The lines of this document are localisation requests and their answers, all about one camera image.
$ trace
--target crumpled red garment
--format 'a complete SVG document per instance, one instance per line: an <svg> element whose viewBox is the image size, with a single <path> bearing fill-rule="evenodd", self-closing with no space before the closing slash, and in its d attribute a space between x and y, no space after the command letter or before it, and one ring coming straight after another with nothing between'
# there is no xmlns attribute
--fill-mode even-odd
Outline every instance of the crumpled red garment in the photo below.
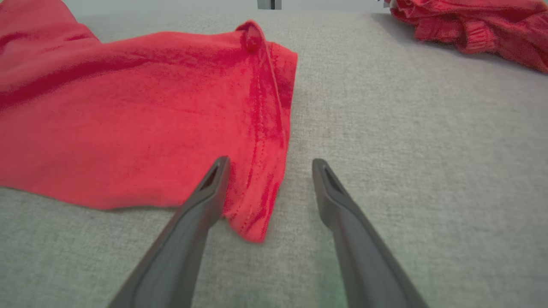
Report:
<svg viewBox="0 0 548 308"><path fill-rule="evenodd" d="M548 73L548 7L540 0L395 0L390 11L421 41L498 53Z"/></svg>
<svg viewBox="0 0 548 308"><path fill-rule="evenodd" d="M223 215L262 242L296 61L253 21L102 44L60 0L4 0L0 186L96 209L173 207L227 155Z"/></svg>

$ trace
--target fabric fold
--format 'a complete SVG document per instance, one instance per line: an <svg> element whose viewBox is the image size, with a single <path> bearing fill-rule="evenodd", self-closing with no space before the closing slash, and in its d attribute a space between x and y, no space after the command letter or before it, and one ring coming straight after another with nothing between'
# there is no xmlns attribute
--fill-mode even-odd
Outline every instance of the fabric fold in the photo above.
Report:
<svg viewBox="0 0 548 308"><path fill-rule="evenodd" d="M540 0L385 0L421 41L497 53L548 73L548 7Z"/></svg>
<svg viewBox="0 0 548 308"><path fill-rule="evenodd" d="M96 209L175 207L228 155L224 216L262 242L296 61L253 21L103 44L60 0L4 0L0 186Z"/></svg>

